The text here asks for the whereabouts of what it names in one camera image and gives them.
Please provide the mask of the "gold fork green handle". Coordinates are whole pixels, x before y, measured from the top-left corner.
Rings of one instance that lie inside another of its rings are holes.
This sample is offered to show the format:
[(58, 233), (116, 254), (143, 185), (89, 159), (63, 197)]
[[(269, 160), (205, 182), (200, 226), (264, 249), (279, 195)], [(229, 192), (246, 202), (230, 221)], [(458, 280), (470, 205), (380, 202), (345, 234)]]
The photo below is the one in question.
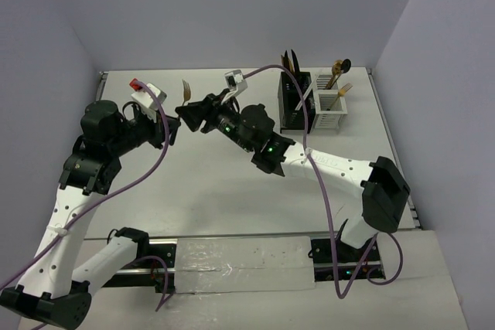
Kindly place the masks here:
[(189, 83), (185, 80), (182, 80), (183, 83), (183, 103), (182, 105), (185, 106), (191, 99), (192, 97), (192, 91)]

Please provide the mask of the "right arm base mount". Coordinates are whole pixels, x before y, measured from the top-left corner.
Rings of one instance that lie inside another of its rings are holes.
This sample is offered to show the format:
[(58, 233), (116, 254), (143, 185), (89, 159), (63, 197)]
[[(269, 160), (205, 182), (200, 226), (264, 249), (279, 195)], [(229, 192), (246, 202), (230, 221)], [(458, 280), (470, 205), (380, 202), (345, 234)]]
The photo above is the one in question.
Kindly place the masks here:
[[(340, 280), (348, 281), (355, 271), (357, 272), (357, 280), (366, 280), (367, 277), (385, 279), (377, 242), (372, 246), (362, 267), (359, 270), (357, 269), (358, 261), (363, 256), (370, 241), (368, 240), (362, 248), (357, 250), (341, 243), (338, 236), (336, 236), (337, 265)], [(311, 235), (310, 243), (308, 257), (313, 262), (315, 281), (334, 281), (330, 238), (322, 234)]]

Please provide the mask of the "black spoon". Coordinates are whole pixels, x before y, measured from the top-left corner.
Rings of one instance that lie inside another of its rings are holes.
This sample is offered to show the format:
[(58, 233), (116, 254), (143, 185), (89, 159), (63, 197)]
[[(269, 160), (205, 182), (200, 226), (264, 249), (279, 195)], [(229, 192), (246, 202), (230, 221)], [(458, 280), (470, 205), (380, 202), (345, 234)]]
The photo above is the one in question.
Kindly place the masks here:
[(326, 88), (332, 89), (336, 81), (338, 81), (343, 74), (347, 73), (351, 66), (352, 63), (349, 59), (337, 60), (332, 66), (332, 77), (326, 85)]

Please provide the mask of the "white chopstick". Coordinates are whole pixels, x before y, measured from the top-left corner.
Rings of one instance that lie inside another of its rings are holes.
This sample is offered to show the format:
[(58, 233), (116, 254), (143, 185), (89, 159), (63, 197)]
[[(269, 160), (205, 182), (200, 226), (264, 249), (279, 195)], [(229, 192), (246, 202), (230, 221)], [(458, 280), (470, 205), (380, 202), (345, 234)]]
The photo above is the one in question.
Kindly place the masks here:
[(312, 90), (314, 87), (317, 86), (317, 80), (319, 75), (322, 73), (323, 68), (319, 69), (315, 74), (314, 77), (311, 80), (311, 83), (309, 84), (308, 88), (306, 89), (302, 101), (305, 102), (306, 99), (309, 97), (309, 95), (312, 93)]
[(295, 110), (298, 111), (302, 108), (302, 105), (306, 102), (306, 99), (314, 90), (325, 90), (328, 81), (329, 80), (326, 79), (326, 75), (322, 73), (316, 74), (309, 83), (309, 86), (307, 87), (305, 93), (303, 94), (302, 99), (296, 105)]

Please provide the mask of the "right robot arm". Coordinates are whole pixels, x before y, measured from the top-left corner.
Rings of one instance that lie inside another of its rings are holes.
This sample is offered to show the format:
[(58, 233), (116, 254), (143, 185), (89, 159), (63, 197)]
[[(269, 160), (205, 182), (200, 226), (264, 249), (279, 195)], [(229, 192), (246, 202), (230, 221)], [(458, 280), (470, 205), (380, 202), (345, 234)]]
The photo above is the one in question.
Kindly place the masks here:
[(336, 242), (341, 259), (355, 260), (377, 233), (398, 231), (411, 190), (392, 160), (380, 156), (362, 161), (305, 148), (275, 132), (275, 122), (263, 104), (238, 110), (222, 100), (222, 95), (209, 94), (175, 112), (192, 132), (221, 132), (250, 153), (252, 163), (267, 174), (312, 179), (360, 201), (357, 214), (344, 223)]

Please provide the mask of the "white fork green handle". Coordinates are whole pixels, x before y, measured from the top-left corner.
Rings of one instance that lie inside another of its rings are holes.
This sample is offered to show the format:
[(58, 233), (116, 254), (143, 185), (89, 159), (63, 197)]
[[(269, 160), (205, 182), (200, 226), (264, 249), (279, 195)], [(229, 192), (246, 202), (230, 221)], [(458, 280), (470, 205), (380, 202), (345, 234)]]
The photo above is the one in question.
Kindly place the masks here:
[(347, 92), (349, 92), (352, 88), (353, 88), (353, 84), (346, 83), (343, 87), (338, 89), (336, 99), (334, 100), (334, 102), (331, 103), (331, 105), (328, 108), (328, 111), (331, 111), (333, 107), (337, 105), (340, 99), (344, 97), (347, 94)]

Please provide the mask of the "gold spoon green handle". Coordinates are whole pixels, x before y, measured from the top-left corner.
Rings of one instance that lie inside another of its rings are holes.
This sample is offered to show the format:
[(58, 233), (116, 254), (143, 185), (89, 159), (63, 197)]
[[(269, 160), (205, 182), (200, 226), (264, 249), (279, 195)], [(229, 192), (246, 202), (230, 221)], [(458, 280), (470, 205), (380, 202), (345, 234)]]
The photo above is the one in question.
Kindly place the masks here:
[(332, 66), (332, 77), (329, 80), (329, 82), (326, 85), (327, 90), (331, 90), (335, 82), (340, 78), (342, 75), (342, 60), (337, 60), (333, 66)]

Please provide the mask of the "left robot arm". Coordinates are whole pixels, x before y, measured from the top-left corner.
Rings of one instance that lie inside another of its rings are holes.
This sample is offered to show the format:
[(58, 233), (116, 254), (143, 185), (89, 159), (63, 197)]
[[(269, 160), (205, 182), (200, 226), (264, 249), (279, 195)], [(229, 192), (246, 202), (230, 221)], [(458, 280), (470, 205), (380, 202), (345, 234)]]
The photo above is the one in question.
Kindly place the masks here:
[(121, 171), (120, 158), (144, 143), (166, 151), (175, 141), (179, 118), (160, 106), (132, 103), (129, 120), (117, 104), (100, 100), (87, 106), (81, 136), (63, 165), (56, 203), (33, 260), (1, 286), (1, 305), (16, 314), (62, 329), (78, 328), (93, 296), (120, 269), (142, 267), (152, 255), (149, 235), (122, 227), (84, 264), (75, 265), (97, 207), (114, 196), (111, 184)]

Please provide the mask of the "black steak knife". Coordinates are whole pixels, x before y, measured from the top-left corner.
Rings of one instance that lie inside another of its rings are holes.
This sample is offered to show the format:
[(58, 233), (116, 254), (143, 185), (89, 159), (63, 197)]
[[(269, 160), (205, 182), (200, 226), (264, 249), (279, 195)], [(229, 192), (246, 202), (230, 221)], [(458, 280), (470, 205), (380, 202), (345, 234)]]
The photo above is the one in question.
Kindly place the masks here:
[(297, 55), (293, 49), (291, 50), (291, 55), (292, 55), (291, 71), (295, 75), (298, 75), (298, 74), (300, 74), (299, 61), (298, 61)]
[(288, 51), (285, 51), (284, 58), (283, 58), (283, 66), (284, 66), (287, 70), (289, 70), (289, 71), (291, 71), (291, 70), (292, 70), (292, 68), (291, 68), (291, 61), (290, 61), (290, 59), (289, 59), (289, 57), (288, 57)]

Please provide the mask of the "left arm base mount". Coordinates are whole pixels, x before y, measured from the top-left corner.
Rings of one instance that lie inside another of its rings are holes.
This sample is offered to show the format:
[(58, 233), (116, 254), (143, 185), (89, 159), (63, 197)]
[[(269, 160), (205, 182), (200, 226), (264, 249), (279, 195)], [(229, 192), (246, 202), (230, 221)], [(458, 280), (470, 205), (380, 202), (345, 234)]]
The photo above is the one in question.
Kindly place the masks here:
[[(164, 260), (169, 280), (166, 293), (175, 291), (174, 272), (177, 251), (177, 240), (151, 239), (148, 253)], [(157, 260), (144, 260), (125, 266), (118, 271), (104, 287), (153, 287), (156, 293), (165, 289), (165, 271)]]

